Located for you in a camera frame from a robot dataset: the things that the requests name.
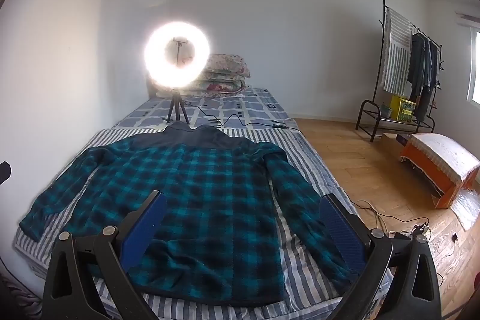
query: silver screw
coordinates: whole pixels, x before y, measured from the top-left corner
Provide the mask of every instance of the silver screw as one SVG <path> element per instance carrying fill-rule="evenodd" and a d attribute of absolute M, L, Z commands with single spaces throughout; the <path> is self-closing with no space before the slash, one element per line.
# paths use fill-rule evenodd
<path fill-rule="evenodd" d="M 61 241 L 65 241 L 70 237 L 70 233 L 67 231 L 63 231 L 58 237 Z"/>
<path fill-rule="evenodd" d="M 371 235 L 374 237 L 374 238 L 377 238 L 377 239 L 381 239 L 385 236 L 385 234 L 383 233 L 383 231 L 381 229 L 378 229 L 378 228 L 374 228 L 371 230 Z"/>
<path fill-rule="evenodd" d="M 106 226 L 105 228 L 103 228 L 102 233 L 105 236 L 113 235 L 115 233 L 115 227 L 114 226 Z"/>
<path fill-rule="evenodd" d="M 424 244 L 424 243 L 427 242 L 427 238 L 426 238 L 424 235 L 417 235 L 417 241 L 418 241 L 419 243 Z"/>

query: clothes rack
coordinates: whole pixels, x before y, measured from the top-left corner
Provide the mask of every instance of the clothes rack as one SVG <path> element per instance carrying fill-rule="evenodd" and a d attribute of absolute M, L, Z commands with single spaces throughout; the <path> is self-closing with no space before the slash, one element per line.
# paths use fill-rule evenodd
<path fill-rule="evenodd" d="M 389 131 L 398 131 L 402 133 L 418 133 L 419 129 L 425 128 L 429 129 L 430 132 L 433 132 L 435 129 L 435 120 L 431 116 L 431 112 L 433 109 L 436 109 L 434 106 L 434 101 L 435 101 L 435 96 L 437 94 L 437 90 L 441 90 L 441 88 L 437 85 L 437 81 L 435 81 L 434 85 L 434 92 L 433 92 L 433 97 L 432 100 L 429 104 L 429 112 L 426 115 L 426 117 L 431 121 L 431 124 L 428 124 L 425 121 L 418 121 L 417 119 L 412 119 L 410 122 L 405 122 L 405 121 L 397 121 L 391 118 L 385 118 L 382 117 L 381 112 L 380 112 L 380 106 L 375 103 L 375 98 L 377 95 L 377 90 L 378 90 L 378 82 L 380 80 L 380 73 L 382 71 L 382 53 L 383 53 L 383 47 L 385 46 L 385 18 L 386 18 L 386 11 L 388 9 L 388 6 L 385 3 L 385 0 L 383 0 L 383 21 L 379 21 L 380 24 L 382 25 L 382 46 L 380 50 L 380 61 L 378 63 L 378 71 L 377 71 L 377 80 L 375 82 L 375 89 L 373 91 L 373 97 L 370 99 L 366 99 L 362 102 L 362 105 L 360 106 L 360 110 L 358 113 L 358 119 L 357 123 L 355 124 L 355 129 L 361 129 L 365 133 L 367 133 L 370 136 L 370 142 L 373 142 L 375 140 L 375 137 L 381 137 L 382 134 L 378 135 L 377 132 L 379 130 L 389 130 Z M 434 40 L 432 40 L 428 35 L 426 35 L 419 27 L 415 26 L 412 24 L 412 26 L 423 36 L 425 36 L 428 40 L 430 40 L 434 45 L 437 46 L 439 49 L 439 65 L 440 65 L 440 70 L 444 71 L 442 67 L 442 46 L 436 43 Z M 374 110 L 367 110 L 365 109 L 365 105 L 369 104 L 374 107 Z M 368 124 L 360 124 L 361 119 L 363 114 L 368 115 L 369 117 L 373 118 L 375 120 L 375 124 L 373 126 L 368 125 Z M 397 124 L 399 126 L 402 126 L 402 128 L 391 128 L 391 127 L 380 127 L 380 122 L 388 123 L 388 124 Z"/>

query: blue gripper pad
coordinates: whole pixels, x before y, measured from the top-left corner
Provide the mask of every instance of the blue gripper pad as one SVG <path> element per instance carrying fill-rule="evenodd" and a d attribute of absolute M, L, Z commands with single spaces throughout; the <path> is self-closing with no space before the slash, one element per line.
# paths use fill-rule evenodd
<path fill-rule="evenodd" d="M 361 274 L 367 264 L 365 247 L 340 210 L 327 197 L 320 200 L 320 220 L 332 236 L 347 266 Z"/>
<path fill-rule="evenodd" d="M 130 267 L 136 266 L 157 231 L 167 211 L 167 198 L 163 193 L 157 193 L 148 204 L 145 211 L 137 219 L 121 244 L 120 265 L 127 272 Z"/>

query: teal plaid jacket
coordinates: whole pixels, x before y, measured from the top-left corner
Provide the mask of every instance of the teal plaid jacket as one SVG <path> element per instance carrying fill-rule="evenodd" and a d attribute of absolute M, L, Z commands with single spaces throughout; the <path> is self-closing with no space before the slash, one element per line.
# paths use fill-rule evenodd
<path fill-rule="evenodd" d="M 95 169 L 64 227 L 74 236 L 118 226 L 152 190 L 167 197 L 165 218 L 129 270 L 140 291 L 242 307 L 283 300 L 269 177 L 289 227 L 339 293 L 353 278 L 319 220 L 320 196 L 285 152 L 213 127 L 174 123 L 89 148 L 38 196 L 20 222 L 23 232 L 38 241 L 47 218 L 69 205 Z"/>

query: plastic wrap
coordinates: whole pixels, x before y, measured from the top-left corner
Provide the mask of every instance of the plastic wrap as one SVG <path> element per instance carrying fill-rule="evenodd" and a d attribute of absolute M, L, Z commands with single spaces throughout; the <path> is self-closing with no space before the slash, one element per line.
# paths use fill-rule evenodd
<path fill-rule="evenodd" d="M 475 190 L 461 189 L 450 208 L 457 215 L 463 229 L 468 231 L 480 213 L 480 196 Z"/>

